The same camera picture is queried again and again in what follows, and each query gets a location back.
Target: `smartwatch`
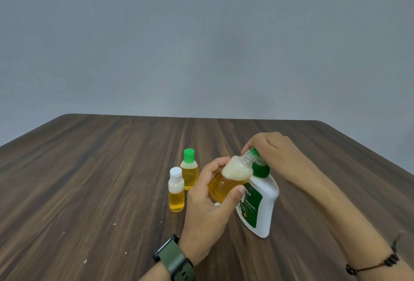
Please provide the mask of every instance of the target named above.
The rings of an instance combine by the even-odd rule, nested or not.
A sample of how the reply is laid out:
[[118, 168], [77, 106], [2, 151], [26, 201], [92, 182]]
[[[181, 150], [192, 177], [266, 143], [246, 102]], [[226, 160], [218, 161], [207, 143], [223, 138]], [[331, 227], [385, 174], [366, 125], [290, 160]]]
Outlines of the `smartwatch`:
[[156, 251], [152, 258], [161, 261], [171, 274], [172, 281], [194, 281], [195, 272], [191, 261], [178, 246], [180, 238], [174, 234]]

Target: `person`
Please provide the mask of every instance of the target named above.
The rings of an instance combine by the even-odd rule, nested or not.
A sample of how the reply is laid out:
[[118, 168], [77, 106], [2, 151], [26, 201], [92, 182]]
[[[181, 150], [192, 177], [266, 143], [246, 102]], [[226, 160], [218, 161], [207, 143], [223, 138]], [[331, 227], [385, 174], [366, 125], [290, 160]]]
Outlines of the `person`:
[[[303, 191], [323, 214], [330, 231], [352, 268], [375, 266], [392, 253], [390, 245], [341, 190], [310, 161], [287, 136], [278, 132], [254, 135], [242, 155], [255, 147], [262, 159], [288, 183]], [[188, 193], [187, 211], [179, 246], [195, 265], [209, 253], [222, 235], [230, 215], [243, 197], [243, 185], [233, 188], [220, 206], [208, 198], [208, 184], [229, 158], [217, 158], [207, 164], [199, 180]], [[414, 280], [414, 272], [400, 258], [392, 267], [379, 267], [355, 276], [358, 280]], [[170, 280], [158, 262], [141, 281]]]

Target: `bracelet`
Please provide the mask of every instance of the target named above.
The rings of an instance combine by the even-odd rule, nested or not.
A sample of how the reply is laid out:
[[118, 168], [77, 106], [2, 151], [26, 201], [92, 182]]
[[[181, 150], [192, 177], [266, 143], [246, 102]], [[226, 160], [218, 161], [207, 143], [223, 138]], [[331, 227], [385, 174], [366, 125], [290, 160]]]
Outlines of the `bracelet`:
[[397, 242], [401, 237], [401, 234], [403, 232], [401, 231], [400, 233], [398, 233], [398, 236], [396, 237], [396, 239], [392, 242], [391, 245], [391, 249], [392, 249], [392, 254], [390, 256], [387, 257], [386, 260], [384, 260], [383, 262], [381, 262], [380, 264], [376, 265], [376, 266], [372, 266], [372, 267], [368, 267], [368, 268], [363, 268], [363, 269], [354, 269], [352, 268], [350, 265], [346, 265], [345, 266], [345, 270], [353, 275], [356, 276], [358, 272], [361, 271], [365, 271], [365, 270], [371, 270], [371, 269], [375, 269], [375, 268], [379, 268], [379, 267], [383, 267], [383, 266], [387, 266], [387, 267], [392, 267], [394, 266], [399, 260], [400, 258], [397, 255]]

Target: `plastic bottle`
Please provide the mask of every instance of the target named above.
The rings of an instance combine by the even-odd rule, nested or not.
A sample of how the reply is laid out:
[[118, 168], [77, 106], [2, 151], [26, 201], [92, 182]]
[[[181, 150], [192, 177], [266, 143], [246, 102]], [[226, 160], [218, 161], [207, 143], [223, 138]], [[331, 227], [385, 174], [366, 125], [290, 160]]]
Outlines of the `plastic bottle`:
[[209, 184], [209, 194], [222, 203], [229, 191], [237, 185], [244, 185], [253, 174], [252, 164], [258, 156], [257, 150], [253, 147], [243, 157], [235, 155], [226, 164]]
[[168, 203], [170, 210], [179, 212], [184, 209], [185, 193], [183, 171], [180, 167], [170, 169], [170, 179], [168, 181]]
[[183, 170], [184, 189], [189, 191], [198, 180], [198, 164], [194, 161], [194, 149], [184, 149], [184, 160], [180, 164]]
[[245, 184], [246, 193], [236, 211], [250, 231], [264, 238], [269, 235], [273, 205], [279, 196], [279, 187], [262, 158], [257, 158], [252, 168], [253, 175]]

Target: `yellow liquid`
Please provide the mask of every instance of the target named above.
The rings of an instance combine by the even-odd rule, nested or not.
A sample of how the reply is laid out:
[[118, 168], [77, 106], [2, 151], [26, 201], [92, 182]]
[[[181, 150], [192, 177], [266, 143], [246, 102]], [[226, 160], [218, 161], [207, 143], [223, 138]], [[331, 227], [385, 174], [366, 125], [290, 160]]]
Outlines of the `yellow liquid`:
[[173, 194], [168, 192], [168, 203], [170, 204], [170, 210], [173, 212], [179, 212], [184, 209], [185, 193], [184, 191]]
[[226, 179], [221, 173], [218, 173], [214, 179], [208, 184], [210, 196], [218, 203], [223, 203], [223, 200], [227, 194], [237, 185], [244, 185], [247, 179], [244, 181], [234, 181], [232, 179]]
[[198, 180], [198, 167], [195, 169], [184, 169], [183, 170], [183, 180], [184, 180], [184, 190], [189, 191]]

